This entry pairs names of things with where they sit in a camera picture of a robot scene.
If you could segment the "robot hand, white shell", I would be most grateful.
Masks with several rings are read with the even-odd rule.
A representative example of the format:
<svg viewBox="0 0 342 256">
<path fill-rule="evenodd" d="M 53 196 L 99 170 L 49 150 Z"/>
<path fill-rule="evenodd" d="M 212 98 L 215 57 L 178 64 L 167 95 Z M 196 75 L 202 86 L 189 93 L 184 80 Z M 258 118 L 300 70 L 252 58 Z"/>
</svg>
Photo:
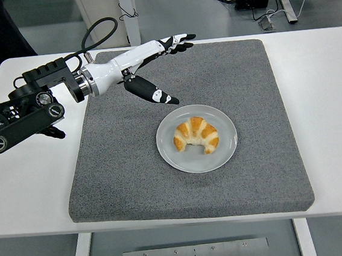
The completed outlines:
<svg viewBox="0 0 342 256">
<path fill-rule="evenodd" d="M 126 91 L 148 102 L 176 105 L 180 103 L 177 98 L 136 75 L 136 72 L 162 55 L 186 51 L 193 46 L 190 41 L 195 37 L 195 34 L 185 33 L 152 40 L 118 55 L 105 64 L 95 60 L 82 67 L 79 73 L 85 77 L 94 96 L 104 94 L 113 84 L 123 83 Z"/>
</svg>

